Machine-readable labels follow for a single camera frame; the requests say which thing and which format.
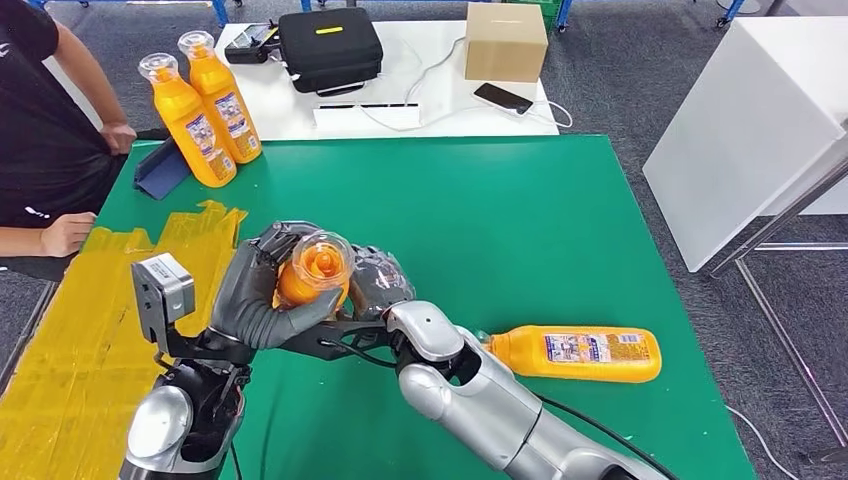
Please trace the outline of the person's right hand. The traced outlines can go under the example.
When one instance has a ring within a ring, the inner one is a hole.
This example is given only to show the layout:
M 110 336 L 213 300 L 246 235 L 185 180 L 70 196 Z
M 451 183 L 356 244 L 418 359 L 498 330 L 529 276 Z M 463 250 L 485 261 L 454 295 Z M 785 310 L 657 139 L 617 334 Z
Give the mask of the person's right hand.
M 64 214 L 39 234 L 39 254 L 64 258 L 77 253 L 90 234 L 97 215 L 93 212 Z

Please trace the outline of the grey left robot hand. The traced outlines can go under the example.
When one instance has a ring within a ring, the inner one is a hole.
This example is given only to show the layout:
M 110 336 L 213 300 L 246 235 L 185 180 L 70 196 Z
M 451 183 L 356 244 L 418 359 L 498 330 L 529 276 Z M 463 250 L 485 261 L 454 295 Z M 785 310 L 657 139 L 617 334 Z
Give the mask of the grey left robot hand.
M 275 221 L 259 237 L 241 242 L 218 289 L 209 326 L 264 350 L 282 346 L 334 314 L 340 288 L 289 310 L 272 305 L 279 267 L 303 237 L 318 230 L 305 221 Z

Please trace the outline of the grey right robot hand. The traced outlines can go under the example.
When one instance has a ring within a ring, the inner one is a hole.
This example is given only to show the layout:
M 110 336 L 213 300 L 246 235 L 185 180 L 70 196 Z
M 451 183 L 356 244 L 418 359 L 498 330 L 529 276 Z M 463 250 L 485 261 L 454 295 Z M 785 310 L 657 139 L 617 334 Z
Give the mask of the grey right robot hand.
M 359 245 L 352 245 L 352 250 L 348 297 L 357 320 L 376 321 L 392 305 L 416 299 L 413 284 L 390 252 Z

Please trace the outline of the person's left hand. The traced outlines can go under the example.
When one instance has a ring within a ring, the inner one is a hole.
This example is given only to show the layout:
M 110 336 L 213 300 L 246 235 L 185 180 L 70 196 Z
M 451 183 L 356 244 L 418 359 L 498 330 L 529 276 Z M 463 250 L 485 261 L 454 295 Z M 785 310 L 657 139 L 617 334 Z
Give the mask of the person's left hand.
M 106 122 L 100 129 L 113 156 L 127 155 L 137 139 L 137 133 L 126 122 Z

